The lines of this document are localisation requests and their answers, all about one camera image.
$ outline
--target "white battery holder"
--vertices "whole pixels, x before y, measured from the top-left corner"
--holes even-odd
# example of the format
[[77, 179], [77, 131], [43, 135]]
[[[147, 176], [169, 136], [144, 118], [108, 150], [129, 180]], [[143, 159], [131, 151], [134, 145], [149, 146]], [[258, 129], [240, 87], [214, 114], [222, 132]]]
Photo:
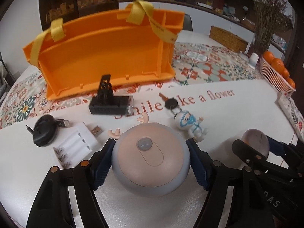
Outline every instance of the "white battery holder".
[[95, 136], [101, 131], [96, 126], [89, 130], [83, 122], [73, 126], [74, 131], [58, 147], [53, 147], [60, 165], [64, 168], [73, 168], [87, 155], [101, 148]]

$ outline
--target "white cup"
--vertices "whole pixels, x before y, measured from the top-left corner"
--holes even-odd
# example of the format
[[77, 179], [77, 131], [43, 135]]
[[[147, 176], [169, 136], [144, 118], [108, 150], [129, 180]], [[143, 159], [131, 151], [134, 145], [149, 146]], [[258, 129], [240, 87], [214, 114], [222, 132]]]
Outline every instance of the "white cup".
[[249, 59], [249, 66], [251, 66], [252, 68], [255, 68], [257, 61], [259, 60], [259, 55], [256, 53], [252, 53], [251, 57]]

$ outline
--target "basket of oranges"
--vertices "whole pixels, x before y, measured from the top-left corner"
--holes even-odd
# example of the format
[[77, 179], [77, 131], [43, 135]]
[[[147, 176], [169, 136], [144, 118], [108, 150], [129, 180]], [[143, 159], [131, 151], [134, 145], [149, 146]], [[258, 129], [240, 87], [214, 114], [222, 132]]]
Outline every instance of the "basket of oranges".
[[295, 83], [289, 78], [284, 63], [281, 59], [275, 58], [270, 51], [265, 51], [260, 59], [260, 72], [278, 92], [283, 91], [286, 96], [295, 92]]

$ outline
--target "orange plastic bin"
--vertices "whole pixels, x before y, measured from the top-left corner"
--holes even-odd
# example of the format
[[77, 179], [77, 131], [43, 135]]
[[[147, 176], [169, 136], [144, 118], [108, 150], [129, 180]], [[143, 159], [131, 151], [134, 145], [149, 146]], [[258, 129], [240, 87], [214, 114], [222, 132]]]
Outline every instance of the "orange plastic bin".
[[[113, 86], [166, 80], [175, 76], [171, 67], [174, 45], [157, 37], [148, 17], [141, 25], [126, 22], [130, 9], [111, 10], [63, 24], [65, 37], [54, 42], [48, 33], [38, 64], [47, 82], [47, 98], [97, 90], [101, 76], [111, 74]], [[154, 10], [153, 19], [177, 34], [184, 13]], [[32, 44], [23, 48], [30, 62]]]

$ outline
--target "beige cap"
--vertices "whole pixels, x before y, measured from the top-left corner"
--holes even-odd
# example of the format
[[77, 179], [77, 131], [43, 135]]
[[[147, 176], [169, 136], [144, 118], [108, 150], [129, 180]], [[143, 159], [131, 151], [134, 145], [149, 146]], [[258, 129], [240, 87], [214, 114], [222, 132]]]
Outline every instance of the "beige cap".
[[143, 187], [157, 187], [179, 174], [185, 156], [183, 148], [187, 145], [173, 129], [158, 123], [146, 123], [123, 133], [115, 147], [118, 147], [119, 168], [131, 182]]

